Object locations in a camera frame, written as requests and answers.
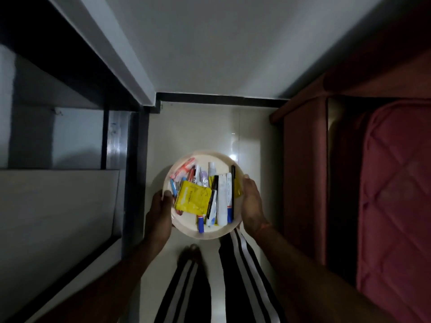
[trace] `black baseboard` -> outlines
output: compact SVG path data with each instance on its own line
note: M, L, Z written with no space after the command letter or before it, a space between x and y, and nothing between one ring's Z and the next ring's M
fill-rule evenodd
M165 102L178 102L178 103L245 105L245 106L258 106L258 107L264 107L264 108L280 108L288 101L285 99L252 98L252 97L226 96L226 95L207 95L207 94L165 93L165 92L156 93L156 100L165 101Z

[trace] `person's right hand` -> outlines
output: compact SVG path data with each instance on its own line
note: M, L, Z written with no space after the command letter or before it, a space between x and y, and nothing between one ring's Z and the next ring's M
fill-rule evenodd
M241 217L244 222L245 231L254 238L262 224L268 223L263 216L262 199L256 183L248 174L243 177L244 200L241 208Z

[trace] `leg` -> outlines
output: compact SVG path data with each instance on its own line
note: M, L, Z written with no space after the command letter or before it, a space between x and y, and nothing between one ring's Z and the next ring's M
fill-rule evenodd
M197 245L187 247L178 259L154 323L211 322L211 289Z
M283 309L239 229L220 239L226 321L285 322Z

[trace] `floor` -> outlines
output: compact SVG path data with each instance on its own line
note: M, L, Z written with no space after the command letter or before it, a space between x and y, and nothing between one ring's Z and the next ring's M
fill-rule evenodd
M150 115L146 212L172 164L192 151L211 149L230 156L256 181L265 216L274 226L281 227L282 136L280 128L269 123L268 115L273 111L273 108L247 106L163 103L160 114ZM276 277L265 255L242 225L241 230L276 291ZM198 241L175 228L165 248L142 277L141 322L154 321L175 272L177 257L192 243L200 245L209 269L212 322L226 322L218 239Z

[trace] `quilted pink fabric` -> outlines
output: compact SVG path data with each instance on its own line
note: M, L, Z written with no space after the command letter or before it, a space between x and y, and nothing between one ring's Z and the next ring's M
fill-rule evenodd
M357 287L401 323L431 322L431 102L373 113L364 138Z

